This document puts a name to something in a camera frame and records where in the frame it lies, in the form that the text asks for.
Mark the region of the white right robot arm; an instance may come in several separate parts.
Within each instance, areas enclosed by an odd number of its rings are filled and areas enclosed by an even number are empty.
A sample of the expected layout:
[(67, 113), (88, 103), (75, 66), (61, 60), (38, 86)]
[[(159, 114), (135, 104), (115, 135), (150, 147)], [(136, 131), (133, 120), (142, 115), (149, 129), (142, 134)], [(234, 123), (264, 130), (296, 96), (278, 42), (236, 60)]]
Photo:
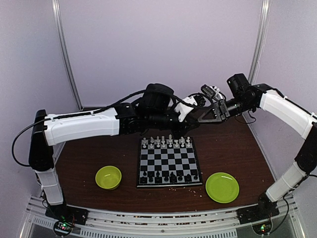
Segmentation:
[(294, 191), (317, 168), (317, 117), (292, 102), (277, 88), (265, 83), (251, 84), (244, 74), (227, 80), (232, 98), (225, 98), (216, 86), (203, 85), (201, 92), (212, 101), (211, 107), (198, 119), (200, 123), (220, 124), (244, 112), (261, 110), (289, 127), (302, 144), (289, 168), (263, 192), (257, 205), (240, 209), (242, 216), (251, 212), (259, 219), (274, 214), (277, 201)]

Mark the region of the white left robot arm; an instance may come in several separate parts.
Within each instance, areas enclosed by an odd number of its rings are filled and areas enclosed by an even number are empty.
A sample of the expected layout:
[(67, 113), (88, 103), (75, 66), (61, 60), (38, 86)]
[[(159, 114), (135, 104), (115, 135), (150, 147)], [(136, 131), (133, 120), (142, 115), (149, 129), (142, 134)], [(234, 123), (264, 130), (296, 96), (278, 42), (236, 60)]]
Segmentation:
[(200, 93), (180, 99), (168, 86), (151, 83), (100, 109), (60, 115), (39, 110), (34, 123), (22, 130), (32, 129), (28, 163), (15, 162), (36, 173), (48, 210), (58, 220), (67, 220), (71, 209), (66, 205), (55, 170), (54, 145), (95, 136), (143, 133), (148, 129), (170, 130), (173, 135), (183, 136), (199, 126), (190, 112), (202, 109), (205, 103)]

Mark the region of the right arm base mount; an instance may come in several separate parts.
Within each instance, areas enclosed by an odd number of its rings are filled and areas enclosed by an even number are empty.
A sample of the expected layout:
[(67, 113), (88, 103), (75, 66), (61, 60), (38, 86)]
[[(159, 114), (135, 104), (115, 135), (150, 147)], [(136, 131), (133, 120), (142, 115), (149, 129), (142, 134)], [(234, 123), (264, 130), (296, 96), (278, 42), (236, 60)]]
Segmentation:
[(240, 208), (236, 211), (240, 224), (252, 223), (279, 215), (277, 201), (286, 194), (284, 193), (277, 200), (274, 200), (269, 198), (267, 191), (263, 192), (258, 197), (257, 205)]

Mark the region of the black and grey chessboard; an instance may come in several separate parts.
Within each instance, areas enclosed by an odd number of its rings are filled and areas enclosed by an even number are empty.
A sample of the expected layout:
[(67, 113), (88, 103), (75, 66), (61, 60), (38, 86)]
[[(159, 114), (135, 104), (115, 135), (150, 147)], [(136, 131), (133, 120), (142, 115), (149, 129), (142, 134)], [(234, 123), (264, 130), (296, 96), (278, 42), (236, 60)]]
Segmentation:
[(192, 137), (169, 135), (139, 140), (138, 188), (202, 185), (202, 173)]

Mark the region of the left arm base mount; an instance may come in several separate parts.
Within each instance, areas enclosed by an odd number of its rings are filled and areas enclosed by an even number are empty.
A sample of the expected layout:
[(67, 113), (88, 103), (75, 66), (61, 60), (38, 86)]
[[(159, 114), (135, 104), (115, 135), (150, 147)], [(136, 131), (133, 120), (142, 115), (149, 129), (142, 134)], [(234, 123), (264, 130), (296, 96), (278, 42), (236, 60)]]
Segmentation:
[(54, 218), (61, 222), (66, 222), (70, 225), (85, 225), (88, 218), (88, 210), (69, 206), (65, 201), (60, 205), (49, 204), (46, 194), (44, 194), (44, 201), (46, 202), (45, 215)]

